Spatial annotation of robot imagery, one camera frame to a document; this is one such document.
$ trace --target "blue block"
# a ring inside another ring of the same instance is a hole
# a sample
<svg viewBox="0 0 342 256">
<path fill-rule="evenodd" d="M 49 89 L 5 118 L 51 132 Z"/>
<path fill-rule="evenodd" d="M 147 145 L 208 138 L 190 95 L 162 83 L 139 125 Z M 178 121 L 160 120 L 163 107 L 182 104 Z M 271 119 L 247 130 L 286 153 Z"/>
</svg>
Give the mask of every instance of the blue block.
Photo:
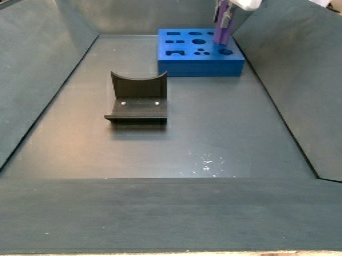
<svg viewBox="0 0 342 256">
<path fill-rule="evenodd" d="M 232 38 L 214 43 L 214 29 L 159 29 L 158 69 L 168 76 L 240 76 L 244 58 Z"/>
</svg>

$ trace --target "black u-shaped holder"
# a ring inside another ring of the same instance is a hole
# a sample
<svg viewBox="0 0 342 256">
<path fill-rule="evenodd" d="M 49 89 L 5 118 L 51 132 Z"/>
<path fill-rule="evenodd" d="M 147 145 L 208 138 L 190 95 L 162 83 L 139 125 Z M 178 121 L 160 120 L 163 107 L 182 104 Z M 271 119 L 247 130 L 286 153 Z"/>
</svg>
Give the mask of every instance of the black u-shaped holder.
<svg viewBox="0 0 342 256">
<path fill-rule="evenodd" d="M 112 114 L 104 118 L 117 121 L 167 122 L 167 72 L 148 79 L 131 79 L 111 72 L 115 92 Z"/>
</svg>

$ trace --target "purple object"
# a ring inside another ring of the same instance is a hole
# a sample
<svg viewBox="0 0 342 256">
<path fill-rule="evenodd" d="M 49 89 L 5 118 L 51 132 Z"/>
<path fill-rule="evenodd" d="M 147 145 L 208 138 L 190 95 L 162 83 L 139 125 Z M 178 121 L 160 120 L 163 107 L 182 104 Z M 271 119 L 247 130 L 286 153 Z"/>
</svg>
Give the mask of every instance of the purple object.
<svg viewBox="0 0 342 256">
<path fill-rule="evenodd" d="M 216 28 L 215 28 L 215 34 L 214 34 L 214 42 L 223 45 L 228 44 L 228 38 L 231 35 L 232 17 L 234 17 L 234 13 L 232 13 L 228 26 L 226 28 L 222 28 L 223 15 L 227 10 L 228 10 L 228 1 L 226 0 L 220 1 L 218 22 L 216 22 Z"/>
</svg>

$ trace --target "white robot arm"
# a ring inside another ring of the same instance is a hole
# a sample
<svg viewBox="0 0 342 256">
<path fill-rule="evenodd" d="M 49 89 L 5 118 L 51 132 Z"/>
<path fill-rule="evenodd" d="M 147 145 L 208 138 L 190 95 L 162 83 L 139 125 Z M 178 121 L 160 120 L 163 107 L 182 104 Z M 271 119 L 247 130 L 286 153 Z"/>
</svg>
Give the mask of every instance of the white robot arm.
<svg viewBox="0 0 342 256">
<path fill-rule="evenodd" d="M 214 42 L 227 45 L 231 36 L 231 24 L 236 7 L 244 11 L 254 11 L 259 8 L 262 0 L 216 0 L 214 22 L 216 29 Z"/>
<path fill-rule="evenodd" d="M 254 11 L 259 8 L 262 0 L 230 0 L 230 2 L 244 11 Z"/>
</svg>

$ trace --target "foam block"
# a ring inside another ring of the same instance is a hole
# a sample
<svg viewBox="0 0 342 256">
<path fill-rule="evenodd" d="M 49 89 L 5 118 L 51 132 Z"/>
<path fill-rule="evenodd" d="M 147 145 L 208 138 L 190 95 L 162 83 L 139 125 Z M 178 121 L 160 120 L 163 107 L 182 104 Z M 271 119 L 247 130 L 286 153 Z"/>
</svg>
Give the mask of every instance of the foam block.
<svg viewBox="0 0 342 256">
<path fill-rule="evenodd" d="M 214 29 L 159 29 L 158 69 L 168 76 L 240 76 L 244 57 L 230 38 L 214 43 Z"/>
</svg>

